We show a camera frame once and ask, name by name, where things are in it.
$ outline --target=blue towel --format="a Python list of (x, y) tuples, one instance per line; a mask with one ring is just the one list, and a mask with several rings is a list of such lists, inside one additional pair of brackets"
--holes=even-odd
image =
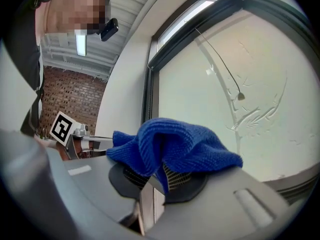
[(111, 159), (128, 165), (137, 174), (154, 173), (167, 193), (163, 163), (173, 172), (212, 172), (230, 166), (243, 166), (241, 157), (221, 143), (210, 129), (167, 118), (145, 122), (137, 135), (113, 133), (113, 148), (106, 151)]

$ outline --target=ceiling light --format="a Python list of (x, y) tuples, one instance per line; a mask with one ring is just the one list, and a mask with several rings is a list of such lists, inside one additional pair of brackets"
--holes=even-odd
[(87, 35), (76, 35), (76, 53), (80, 56), (87, 55)]

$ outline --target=white corrugated ceiling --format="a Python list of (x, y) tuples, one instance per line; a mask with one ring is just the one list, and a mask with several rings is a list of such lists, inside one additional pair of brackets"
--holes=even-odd
[(111, 0), (111, 17), (119, 31), (102, 42), (97, 34), (87, 37), (87, 56), (77, 55), (74, 34), (47, 34), (41, 41), (45, 66), (82, 72), (107, 80), (124, 48), (129, 31), (147, 0)]

